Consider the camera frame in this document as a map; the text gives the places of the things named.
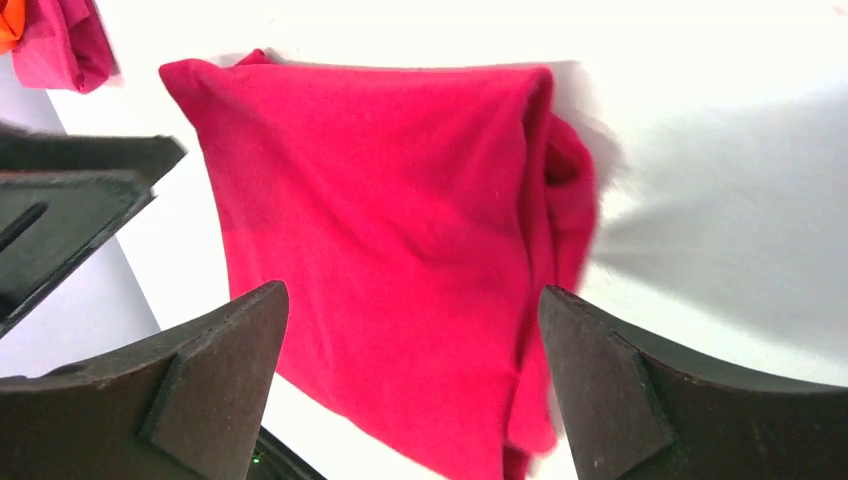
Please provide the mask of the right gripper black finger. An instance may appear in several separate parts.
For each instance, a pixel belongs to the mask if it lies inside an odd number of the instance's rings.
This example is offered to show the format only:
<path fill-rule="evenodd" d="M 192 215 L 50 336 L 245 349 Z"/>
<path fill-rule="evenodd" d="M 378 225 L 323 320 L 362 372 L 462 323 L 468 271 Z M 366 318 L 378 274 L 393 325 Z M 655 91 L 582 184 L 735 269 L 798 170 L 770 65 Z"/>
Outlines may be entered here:
<path fill-rule="evenodd" d="M 581 479 L 843 479 L 847 391 L 723 361 L 556 286 L 538 318 Z"/>

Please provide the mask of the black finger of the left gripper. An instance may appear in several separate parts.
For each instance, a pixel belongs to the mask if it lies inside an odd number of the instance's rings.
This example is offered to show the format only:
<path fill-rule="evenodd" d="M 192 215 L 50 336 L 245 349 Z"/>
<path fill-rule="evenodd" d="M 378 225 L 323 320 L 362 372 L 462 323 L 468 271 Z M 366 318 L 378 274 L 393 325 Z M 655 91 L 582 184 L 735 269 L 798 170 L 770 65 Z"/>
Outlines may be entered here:
<path fill-rule="evenodd" d="M 21 129 L 1 131 L 1 169 L 9 172 L 130 171 L 149 186 L 186 155 L 170 136 L 68 136 Z"/>
<path fill-rule="evenodd" d="M 1 175 L 6 335 L 153 198 L 128 171 Z"/>

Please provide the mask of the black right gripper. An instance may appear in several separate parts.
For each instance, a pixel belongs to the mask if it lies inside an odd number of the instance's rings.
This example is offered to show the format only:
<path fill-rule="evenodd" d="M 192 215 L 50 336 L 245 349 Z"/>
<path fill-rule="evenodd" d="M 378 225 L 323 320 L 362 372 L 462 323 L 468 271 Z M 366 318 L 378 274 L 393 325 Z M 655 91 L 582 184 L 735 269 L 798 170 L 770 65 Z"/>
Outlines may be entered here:
<path fill-rule="evenodd" d="M 260 428 L 288 307 L 271 281 L 111 352 L 4 378 L 2 477 L 326 480 Z"/>

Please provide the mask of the red t-shirt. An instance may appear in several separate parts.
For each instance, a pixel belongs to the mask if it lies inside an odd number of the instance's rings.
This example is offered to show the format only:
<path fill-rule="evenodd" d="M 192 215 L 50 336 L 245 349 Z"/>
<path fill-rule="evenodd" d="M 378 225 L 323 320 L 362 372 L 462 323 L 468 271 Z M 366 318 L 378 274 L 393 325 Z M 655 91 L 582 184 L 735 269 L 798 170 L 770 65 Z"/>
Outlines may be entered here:
<path fill-rule="evenodd" d="M 574 289 L 594 166 L 545 65 L 161 66 L 196 131 L 228 283 L 290 307 L 276 370 L 448 479 L 522 479 L 557 442 L 537 309 Z"/>

